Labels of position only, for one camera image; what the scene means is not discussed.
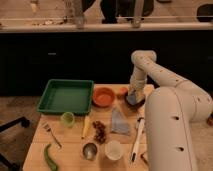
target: small metal bowl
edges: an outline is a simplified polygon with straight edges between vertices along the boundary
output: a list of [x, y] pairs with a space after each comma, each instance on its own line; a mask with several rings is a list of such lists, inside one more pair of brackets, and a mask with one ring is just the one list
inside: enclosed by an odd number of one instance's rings
[[94, 143], [87, 143], [83, 147], [83, 155], [87, 160], [93, 160], [98, 152]]

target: office chair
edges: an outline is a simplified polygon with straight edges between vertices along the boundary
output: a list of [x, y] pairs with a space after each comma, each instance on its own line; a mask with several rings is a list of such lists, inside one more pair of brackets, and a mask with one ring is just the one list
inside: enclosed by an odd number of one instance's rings
[[[21, 123], [21, 126], [24, 127], [24, 128], [27, 128], [30, 125], [29, 120], [27, 120], [25, 117], [20, 117], [16, 120], [9, 122], [9, 123], [1, 125], [0, 126], [0, 133], [5, 131], [8, 128], [13, 127], [14, 125], [16, 125], [18, 123]], [[18, 171], [19, 168], [20, 168], [20, 166], [18, 164], [9, 162], [1, 153], [0, 153], [0, 162], [3, 163], [5, 166], [7, 166], [10, 171]]]

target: green plastic tray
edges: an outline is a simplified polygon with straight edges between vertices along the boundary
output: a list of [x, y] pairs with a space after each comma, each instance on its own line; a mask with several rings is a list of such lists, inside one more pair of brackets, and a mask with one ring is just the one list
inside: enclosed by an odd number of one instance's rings
[[37, 111], [43, 114], [62, 114], [73, 112], [86, 115], [91, 110], [94, 82], [91, 80], [48, 81], [39, 101]]

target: metal fork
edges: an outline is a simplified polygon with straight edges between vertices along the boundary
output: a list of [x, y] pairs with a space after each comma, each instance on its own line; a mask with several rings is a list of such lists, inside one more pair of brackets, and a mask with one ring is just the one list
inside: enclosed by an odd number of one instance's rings
[[61, 143], [54, 136], [52, 129], [50, 128], [49, 124], [45, 122], [45, 123], [42, 124], [42, 127], [46, 130], [46, 132], [48, 132], [51, 135], [51, 137], [53, 138], [54, 142], [58, 145], [58, 147], [62, 148]]

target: red bowl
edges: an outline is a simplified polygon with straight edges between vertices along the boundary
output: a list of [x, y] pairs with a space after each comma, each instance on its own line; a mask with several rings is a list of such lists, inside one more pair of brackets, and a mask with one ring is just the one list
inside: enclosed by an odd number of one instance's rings
[[96, 88], [94, 89], [92, 100], [99, 107], [108, 107], [115, 100], [115, 93], [107, 87]]

